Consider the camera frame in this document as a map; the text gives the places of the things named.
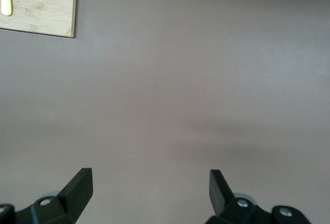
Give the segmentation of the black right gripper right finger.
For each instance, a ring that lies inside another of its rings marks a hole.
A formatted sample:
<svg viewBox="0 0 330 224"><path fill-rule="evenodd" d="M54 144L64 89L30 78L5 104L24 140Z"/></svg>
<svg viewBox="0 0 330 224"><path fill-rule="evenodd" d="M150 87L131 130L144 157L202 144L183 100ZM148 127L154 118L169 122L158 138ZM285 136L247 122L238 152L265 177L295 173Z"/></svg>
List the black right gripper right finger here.
<svg viewBox="0 0 330 224"><path fill-rule="evenodd" d="M207 223L310 223L294 207L277 205L266 212L250 196L234 194L220 170L210 171L209 197L215 214Z"/></svg>

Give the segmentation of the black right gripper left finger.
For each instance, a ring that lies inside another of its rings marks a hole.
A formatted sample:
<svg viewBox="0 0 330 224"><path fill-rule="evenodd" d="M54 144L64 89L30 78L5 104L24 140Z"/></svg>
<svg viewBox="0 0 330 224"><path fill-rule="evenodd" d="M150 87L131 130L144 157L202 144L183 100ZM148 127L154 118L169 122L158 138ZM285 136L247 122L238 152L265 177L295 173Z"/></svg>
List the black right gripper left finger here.
<svg viewBox="0 0 330 224"><path fill-rule="evenodd" d="M91 168L82 168L57 194L47 194L16 211L1 204L1 223L76 223L93 195Z"/></svg>

